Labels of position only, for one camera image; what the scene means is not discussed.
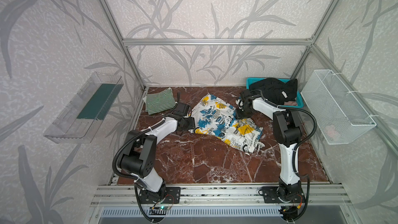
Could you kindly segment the white yellow blue printed garment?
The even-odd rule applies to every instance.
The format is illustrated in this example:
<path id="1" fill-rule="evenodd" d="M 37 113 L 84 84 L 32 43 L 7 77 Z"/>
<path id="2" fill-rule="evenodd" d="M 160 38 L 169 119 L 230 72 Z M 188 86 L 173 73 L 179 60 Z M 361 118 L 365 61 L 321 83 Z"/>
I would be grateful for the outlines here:
<path id="1" fill-rule="evenodd" d="M 245 153 L 258 152 L 263 128 L 250 118 L 238 120 L 236 108 L 224 100 L 207 94 L 192 110 L 195 128 L 191 133 L 214 136 L 228 146 Z"/>

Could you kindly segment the green white striped shirt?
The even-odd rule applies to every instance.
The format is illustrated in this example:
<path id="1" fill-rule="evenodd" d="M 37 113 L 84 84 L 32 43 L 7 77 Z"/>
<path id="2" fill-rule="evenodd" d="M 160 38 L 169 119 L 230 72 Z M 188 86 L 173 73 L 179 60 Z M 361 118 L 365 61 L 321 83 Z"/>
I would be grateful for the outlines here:
<path id="1" fill-rule="evenodd" d="M 159 93 L 148 94 L 145 99 L 146 111 L 154 115 L 172 109 L 176 105 L 172 88 L 167 88 Z"/>

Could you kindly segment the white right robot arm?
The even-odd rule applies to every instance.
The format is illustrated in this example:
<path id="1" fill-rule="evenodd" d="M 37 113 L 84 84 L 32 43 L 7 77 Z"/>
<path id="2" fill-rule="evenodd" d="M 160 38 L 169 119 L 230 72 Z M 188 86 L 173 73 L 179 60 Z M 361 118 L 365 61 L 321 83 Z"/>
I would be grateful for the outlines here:
<path id="1" fill-rule="evenodd" d="M 242 97 L 236 100 L 237 119 L 251 118 L 254 112 L 260 112 L 269 117 L 273 123 L 273 134 L 279 144 L 281 155 L 281 172 L 277 196 L 282 202 L 291 202 L 302 194 L 302 186 L 298 169 L 297 150 L 303 131 L 299 117 L 294 110 L 278 106 L 261 97 Z"/>

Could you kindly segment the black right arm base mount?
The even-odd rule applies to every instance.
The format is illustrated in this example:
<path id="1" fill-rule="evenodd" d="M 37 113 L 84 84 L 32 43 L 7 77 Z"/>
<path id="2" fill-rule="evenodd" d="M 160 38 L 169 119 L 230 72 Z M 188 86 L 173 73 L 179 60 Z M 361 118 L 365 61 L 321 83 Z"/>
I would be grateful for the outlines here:
<path id="1" fill-rule="evenodd" d="M 285 191 L 276 186 L 265 186 L 258 190 L 258 194 L 263 198 L 264 203 L 269 204 L 298 204 L 305 202 L 305 196 L 302 190 L 290 195 L 286 195 Z"/>

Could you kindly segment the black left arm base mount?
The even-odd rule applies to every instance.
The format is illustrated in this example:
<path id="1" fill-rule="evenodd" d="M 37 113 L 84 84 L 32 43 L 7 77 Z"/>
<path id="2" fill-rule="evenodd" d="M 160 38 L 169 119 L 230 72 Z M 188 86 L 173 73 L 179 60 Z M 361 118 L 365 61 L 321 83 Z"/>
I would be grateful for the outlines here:
<path id="1" fill-rule="evenodd" d="M 166 204 L 178 204 L 181 197 L 180 187 L 161 187 L 158 192 L 141 190 L 138 198 L 141 204 L 163 202 Z"/>

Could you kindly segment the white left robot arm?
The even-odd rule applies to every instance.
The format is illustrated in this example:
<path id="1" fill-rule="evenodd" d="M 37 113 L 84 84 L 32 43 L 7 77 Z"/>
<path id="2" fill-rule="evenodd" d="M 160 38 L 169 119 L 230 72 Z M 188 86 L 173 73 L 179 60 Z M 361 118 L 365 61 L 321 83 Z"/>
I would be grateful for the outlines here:
<path id="1" fill-rule="evenodd" d="M 193 117 L 164 117 L 146 129 L 129 132 L 126 142 L 113 158 L 114 173 L 119 177 L 134 180 L 134 185 L 139 189 L 156 194 L 163 192 L 164 179 L 154 168 L 157 144 L 173 132 L 194 128 Z"/>

